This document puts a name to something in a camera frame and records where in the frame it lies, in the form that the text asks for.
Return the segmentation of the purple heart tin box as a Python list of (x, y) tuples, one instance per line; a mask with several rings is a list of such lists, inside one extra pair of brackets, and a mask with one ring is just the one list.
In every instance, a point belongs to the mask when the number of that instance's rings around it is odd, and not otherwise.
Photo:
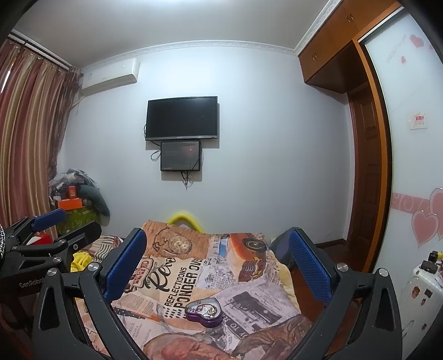
[(215, 298), (190, 302), (185, 307), (186, 319), (199, 323), (205, 328), (215, 328), (222, 324), (222, 307)]

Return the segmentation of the yellow plush toy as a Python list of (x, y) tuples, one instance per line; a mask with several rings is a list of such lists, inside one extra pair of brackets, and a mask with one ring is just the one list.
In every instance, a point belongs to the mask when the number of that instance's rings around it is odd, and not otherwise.
[(71, 262), (71, 273), (83, 271), (93, 261), (93, 257), (85, 251), (79, 251), (73, 254)]

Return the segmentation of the green patterned bag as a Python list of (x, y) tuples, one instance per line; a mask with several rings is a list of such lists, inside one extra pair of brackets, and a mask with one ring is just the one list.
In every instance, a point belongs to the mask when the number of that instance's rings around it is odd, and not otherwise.
[(90, 222), (100, 220), (98, 212), (94, 209), (88, 209), (83, 206), (81, 209), (66, 211), (65, 221), (58, 223), (56, 229), (59, 235), (64, 235), (70, 231), (76, 230)]

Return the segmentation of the orange box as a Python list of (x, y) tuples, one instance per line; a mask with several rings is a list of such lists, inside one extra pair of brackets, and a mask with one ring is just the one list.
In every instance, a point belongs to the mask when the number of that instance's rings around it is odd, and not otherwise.
[(83, 201), (80, 198), (62, 199), (58, 202), (58, 208), (65, 211), (72, 211), (81, 209), (83, 207)]

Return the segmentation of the dark blue bag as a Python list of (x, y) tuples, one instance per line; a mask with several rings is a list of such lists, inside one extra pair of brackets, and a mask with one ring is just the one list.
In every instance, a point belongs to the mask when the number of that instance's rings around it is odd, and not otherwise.
[(289, 235), (291, 235), (293, 230), (294, 227), (289, 228), (272, 240), (270, 244), (270, 250), (274, 253), (277, 260), (285, 265), (289, 271), (292, 271), (297, 267), (297, 264), (289, 251)]

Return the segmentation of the white suitcase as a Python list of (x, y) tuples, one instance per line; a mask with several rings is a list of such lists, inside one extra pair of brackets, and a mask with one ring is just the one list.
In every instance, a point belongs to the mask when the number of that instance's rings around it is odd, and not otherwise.
[(435, 322), (442, 309), (442, 252), (433, 251), (411, 273), (399, 299), (403, 359), (406, 359)]

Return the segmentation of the newspaper print bed quilt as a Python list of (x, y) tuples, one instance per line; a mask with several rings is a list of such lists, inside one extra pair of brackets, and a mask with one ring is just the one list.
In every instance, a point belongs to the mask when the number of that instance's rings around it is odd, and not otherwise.
[[(206, 234), (172, 224), (143, 225), (146, 249), (111, 304), (149, 359), (286, 359), (311, 321), (290, 272), (260, 233)], [(222, 324), (186, 319), (190, 302), (215, 298)]]

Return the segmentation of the yellow curved headboard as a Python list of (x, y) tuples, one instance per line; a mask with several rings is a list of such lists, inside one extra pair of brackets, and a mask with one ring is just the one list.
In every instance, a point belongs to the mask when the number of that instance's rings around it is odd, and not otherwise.
[(197, 220), (194, 219), (191, 215), (185, 213), (185, 212), (179, 212), (174, 215), (172, 215), (168, 220), (168, 224), (177, 225), (180, 222), (187, 223), (191, 229), (194, 231), (198, 231), (199, 233), (203, 233), (204, 229), (202, 226), (197, 222)]

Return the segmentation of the brown wooden door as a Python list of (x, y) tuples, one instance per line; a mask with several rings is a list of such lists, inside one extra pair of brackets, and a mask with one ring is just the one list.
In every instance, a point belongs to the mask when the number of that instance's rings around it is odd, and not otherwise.
[(354, 132), (354, 199), (348, 249), (357, 271), (373, 269), (384, 220), (382, 133), (369, 83), (348, 93)]

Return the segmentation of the striped red curtain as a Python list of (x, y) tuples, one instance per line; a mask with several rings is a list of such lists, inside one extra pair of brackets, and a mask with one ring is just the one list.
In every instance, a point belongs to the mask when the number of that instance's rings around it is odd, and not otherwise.
[(1, 225), (50, 211), (49, 182), (79, 91), (63, 70), (10, 39), (1, 45)]

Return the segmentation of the white air conditioner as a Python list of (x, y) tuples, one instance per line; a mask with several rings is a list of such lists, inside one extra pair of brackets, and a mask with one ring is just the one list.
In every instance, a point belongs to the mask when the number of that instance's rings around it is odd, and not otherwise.
[(135, 84), (138, 80), (139, 69), (139, 61), (136, 58), (129, 58), (86, 71), (83, 76), (81, 94), (90, 96), (120, 86)]

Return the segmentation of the wooden overhead cabinet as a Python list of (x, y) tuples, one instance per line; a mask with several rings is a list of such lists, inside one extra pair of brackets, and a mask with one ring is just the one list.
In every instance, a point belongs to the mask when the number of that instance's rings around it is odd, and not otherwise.
[(353, 42), (394, 1), (340, 1), (299, 54), (304, 82), (344, 94), (367, 81)]

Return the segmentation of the white wardrobe sliding door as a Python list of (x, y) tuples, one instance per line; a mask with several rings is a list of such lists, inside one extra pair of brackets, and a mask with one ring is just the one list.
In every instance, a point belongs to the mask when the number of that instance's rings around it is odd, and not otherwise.
[(396, 11), (363, 41), (382, 89), (392, 195), (377, 267), (400, 291), (442, 250), (442, 61), (411, 14)]

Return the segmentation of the small black wall monitor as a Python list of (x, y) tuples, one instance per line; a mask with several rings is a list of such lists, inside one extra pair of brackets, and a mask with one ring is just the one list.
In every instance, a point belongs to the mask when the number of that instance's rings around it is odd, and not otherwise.
[(199, 172), (200, 141), (161, 142), (160, 161), (162, 172)]

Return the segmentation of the large black wall television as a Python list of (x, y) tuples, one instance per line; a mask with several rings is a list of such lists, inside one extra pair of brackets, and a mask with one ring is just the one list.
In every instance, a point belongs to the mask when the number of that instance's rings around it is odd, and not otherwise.
[(147, 103), (145, 140), (218, 138), (218, 97), (172, 97)]

